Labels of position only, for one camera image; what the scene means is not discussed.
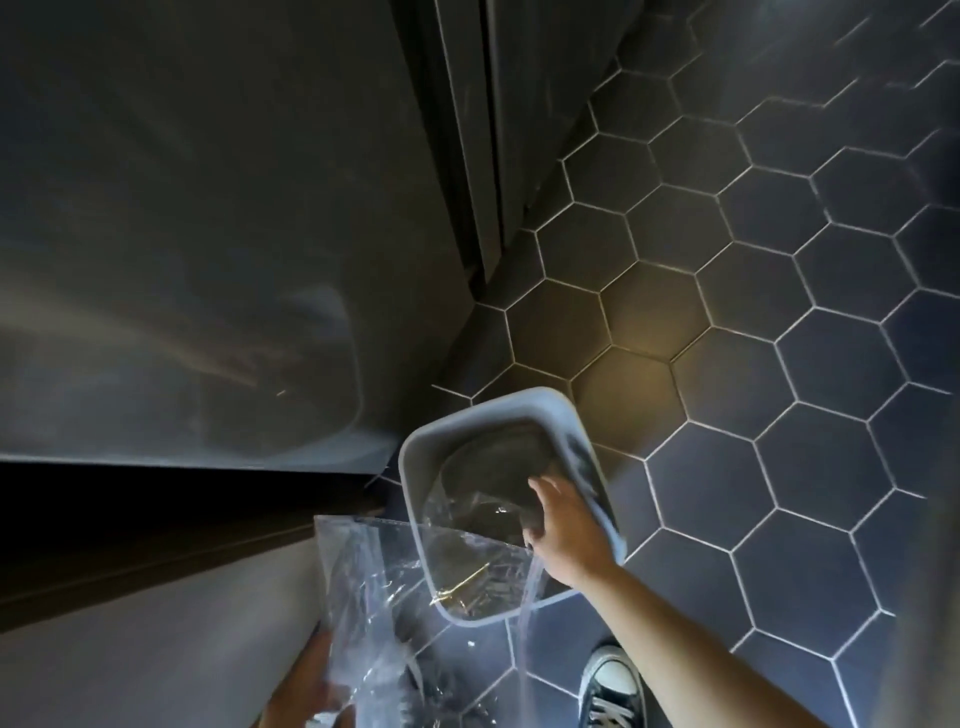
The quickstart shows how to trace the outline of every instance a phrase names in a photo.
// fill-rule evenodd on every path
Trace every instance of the black sneaker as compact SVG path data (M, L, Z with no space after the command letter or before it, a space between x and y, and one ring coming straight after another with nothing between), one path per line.
M599 647L587 660L580 728L643 728L640 673L620 647Z

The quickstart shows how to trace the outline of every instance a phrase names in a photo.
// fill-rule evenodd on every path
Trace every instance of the tile floor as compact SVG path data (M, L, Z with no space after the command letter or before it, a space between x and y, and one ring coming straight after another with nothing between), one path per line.
M651 0L609 73L434 411L572 397L628 568L866 728L960 388L960 2ZM496 714L514 646L486 630L450 651L502 675L474 686ZM579 596L539 614L543 725L606 634Z

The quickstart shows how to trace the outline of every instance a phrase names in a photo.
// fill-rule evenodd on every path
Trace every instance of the plastic bag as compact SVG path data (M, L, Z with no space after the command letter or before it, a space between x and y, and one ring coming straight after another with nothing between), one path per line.
M456 645L462 637L467 650L471 636L480 632L451 624L444 611L457 619L478 619L524 604L512 633L516 666L503 676L512 687L516 681L510 697L503 698L515 705L498 710L506 708L511 722L519 719L517 726L537 726L525 656L529 605L539 596L542 568L531 551L421 525L424 549L436 556L430 559L434 599L409 523L321 516L315 524L325 622L333 633L327 680L348 693L356 728L504 728L482 701L475 703L487 687L483 681L490 680L453 666L449 649L444 654L434 647ZM502 623L496 627L503 628ZM318 721L331 722L329 716Z

